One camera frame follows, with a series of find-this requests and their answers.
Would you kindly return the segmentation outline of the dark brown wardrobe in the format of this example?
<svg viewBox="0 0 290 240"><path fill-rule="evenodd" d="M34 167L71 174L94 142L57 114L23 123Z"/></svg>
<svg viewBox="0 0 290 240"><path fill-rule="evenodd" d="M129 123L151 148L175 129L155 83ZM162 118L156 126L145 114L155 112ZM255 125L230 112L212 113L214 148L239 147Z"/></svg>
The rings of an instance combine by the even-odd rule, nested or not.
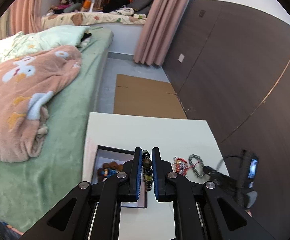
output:
<svg viewBox="0 0 290 240"><path fill-rule="evenodd" d="M163 68L224 157L259 156L252 215L274 238L290 238L290 25L244 5L190 0Z"/></svg>

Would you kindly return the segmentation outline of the pink duck blanket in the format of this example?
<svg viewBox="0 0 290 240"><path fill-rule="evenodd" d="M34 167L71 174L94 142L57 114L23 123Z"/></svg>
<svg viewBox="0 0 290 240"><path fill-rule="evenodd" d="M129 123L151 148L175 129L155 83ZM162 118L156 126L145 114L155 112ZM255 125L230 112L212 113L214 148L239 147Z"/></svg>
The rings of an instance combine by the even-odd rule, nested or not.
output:
<svg viewBox="0 0 290 240"><path fill-rule="evenodd" d="M40 155L48 133L46 104L78 76L82 54L60 46L0 63L0 161Z"/></svg>

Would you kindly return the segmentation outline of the pink curtain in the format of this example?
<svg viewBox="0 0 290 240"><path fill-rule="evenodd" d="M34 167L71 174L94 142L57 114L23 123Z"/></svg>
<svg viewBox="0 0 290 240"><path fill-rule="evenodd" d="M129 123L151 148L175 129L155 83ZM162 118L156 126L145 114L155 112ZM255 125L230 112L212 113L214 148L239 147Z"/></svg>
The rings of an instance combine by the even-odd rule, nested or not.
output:
<svg viewBox="0 0 290 240"><path fill-rule="evenodd" d="M134 53L136 63L163 64L188 1L153 1Z"/></svg>
<svg viewBox="0 0 290 240"><path fill-rule="evenodd" d="M15 0L9 7L10 33L22 31L24 34L37 33L41 26L42 0Z"/></svg>

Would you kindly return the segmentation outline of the dark grey pillow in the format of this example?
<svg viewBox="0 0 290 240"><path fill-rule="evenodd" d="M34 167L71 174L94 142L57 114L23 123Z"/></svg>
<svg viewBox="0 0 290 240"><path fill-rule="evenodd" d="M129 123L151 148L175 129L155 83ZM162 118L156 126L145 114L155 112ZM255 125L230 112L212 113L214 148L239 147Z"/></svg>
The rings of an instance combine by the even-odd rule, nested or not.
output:
<svg viewBox="0 0 290 240"><path fill-rule="evenodd" d="M126 5L128 8L132 8L136 14L148 15L154 0L135 0L132 3Z"/></svg>

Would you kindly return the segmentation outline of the pink curtain left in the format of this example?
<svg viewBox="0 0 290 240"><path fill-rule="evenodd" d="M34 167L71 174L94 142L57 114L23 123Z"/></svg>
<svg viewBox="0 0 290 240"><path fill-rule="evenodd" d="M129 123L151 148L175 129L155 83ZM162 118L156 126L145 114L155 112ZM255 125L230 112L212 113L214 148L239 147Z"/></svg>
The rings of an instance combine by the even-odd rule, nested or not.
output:
<svg viewBox="0 0 290 240"><path fill-rule="evenodd" d="M15 0L9 7L10 33L22 31L24 34L37 33L41 26L42 0Z"/></svg>

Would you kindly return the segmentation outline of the pink curtain right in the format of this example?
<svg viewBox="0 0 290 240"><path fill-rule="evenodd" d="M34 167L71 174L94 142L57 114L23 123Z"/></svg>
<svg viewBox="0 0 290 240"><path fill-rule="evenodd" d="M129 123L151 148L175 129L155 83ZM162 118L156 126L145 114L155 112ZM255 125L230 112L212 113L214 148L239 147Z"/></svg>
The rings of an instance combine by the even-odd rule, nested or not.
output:
<svg viewBox="0 0 290 240"><path fill-rule="evenodd" d="M134 53L136 63L163 64L188 1L153 1Z"/></svg>

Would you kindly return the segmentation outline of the light green pillow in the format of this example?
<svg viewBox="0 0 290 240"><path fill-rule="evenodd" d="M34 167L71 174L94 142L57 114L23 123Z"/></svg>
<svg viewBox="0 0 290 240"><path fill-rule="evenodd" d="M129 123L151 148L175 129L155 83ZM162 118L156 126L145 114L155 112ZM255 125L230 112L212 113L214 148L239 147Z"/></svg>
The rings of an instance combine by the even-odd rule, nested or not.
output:
<svg viewBox="0 0 290 240"><path fill-rule="evenodd" d="M79 46L85 34L91 33L87 26L59 25L31 34L22 31L0 40L0 63L59 46Z"/></svg>

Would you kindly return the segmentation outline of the green bed sheet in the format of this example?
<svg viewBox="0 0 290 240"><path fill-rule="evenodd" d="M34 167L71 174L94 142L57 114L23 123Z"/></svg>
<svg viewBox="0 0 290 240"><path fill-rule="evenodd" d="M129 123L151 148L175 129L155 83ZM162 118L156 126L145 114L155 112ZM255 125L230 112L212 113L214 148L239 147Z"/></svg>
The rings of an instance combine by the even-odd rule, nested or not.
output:
<svg viewBox="0 0 290 240"><path fill-rule="evenodd" d="M48 102L48 134L40 156L0 162L0 221L28 230L81 180L86 127L97 109L108 50L114 37L93 28L78 77Z"/></svg>

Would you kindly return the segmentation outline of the black jewelry box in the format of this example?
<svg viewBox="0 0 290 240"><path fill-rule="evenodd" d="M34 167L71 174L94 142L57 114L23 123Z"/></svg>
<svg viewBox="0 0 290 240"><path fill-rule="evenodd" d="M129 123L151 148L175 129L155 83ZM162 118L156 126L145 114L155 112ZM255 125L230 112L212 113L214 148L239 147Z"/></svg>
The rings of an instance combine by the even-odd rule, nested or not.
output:
<svg viewBox="0 0 290 240"><path fill-rule="evenodd" d="M104 182L106 178L116 175L116 173L122 171L124 163L133 160L133 157L133 151L98 146L92 170L91 184ZM139 200L137 202L122 202L121 207L147 208L147 192L143 179L141 181Z"/></svg>

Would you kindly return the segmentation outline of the white wall socket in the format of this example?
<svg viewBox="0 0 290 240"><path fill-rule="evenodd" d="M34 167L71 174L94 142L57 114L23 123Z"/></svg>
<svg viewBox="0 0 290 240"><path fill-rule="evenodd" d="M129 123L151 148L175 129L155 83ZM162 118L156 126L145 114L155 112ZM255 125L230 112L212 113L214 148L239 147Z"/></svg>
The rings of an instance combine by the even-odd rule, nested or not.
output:
<svg viewBox="0 0 290 240"><path fill-rule="evenodd" d="M183 60L184 60L184 58L185 58L185 56L184 56L183 54L180 54L180 55L179 55L179 58L178 58L178 61L179 61L180 63L182 63Z"/></svg>

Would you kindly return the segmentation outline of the floral window seat cushion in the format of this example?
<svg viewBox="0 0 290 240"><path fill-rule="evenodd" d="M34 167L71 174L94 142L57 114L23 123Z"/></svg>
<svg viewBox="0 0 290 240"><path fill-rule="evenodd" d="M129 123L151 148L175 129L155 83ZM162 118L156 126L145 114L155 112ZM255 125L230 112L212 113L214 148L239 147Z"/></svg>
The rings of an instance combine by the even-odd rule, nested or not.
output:
<svg viewBox="0 0 290 240"><path fill-rule="evenodd" d="M146 15L116 15L102 12L69 12L44 16L41 19L42 29L50 29L58 25L94 25L103 23L121 23L127 25L144 25Z"/></svg>

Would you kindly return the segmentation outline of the brown cardboard sheet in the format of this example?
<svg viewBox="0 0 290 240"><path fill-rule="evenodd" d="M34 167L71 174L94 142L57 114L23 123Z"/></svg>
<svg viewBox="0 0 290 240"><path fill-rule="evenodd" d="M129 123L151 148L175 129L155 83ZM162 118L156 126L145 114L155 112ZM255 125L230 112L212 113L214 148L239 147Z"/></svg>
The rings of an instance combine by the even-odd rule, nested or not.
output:
<svg viewBox="0 0 290 240"><path fill-rule="evenodd" d="M118 74L114 113L186 119L176 92L168 82Z"/></svg>

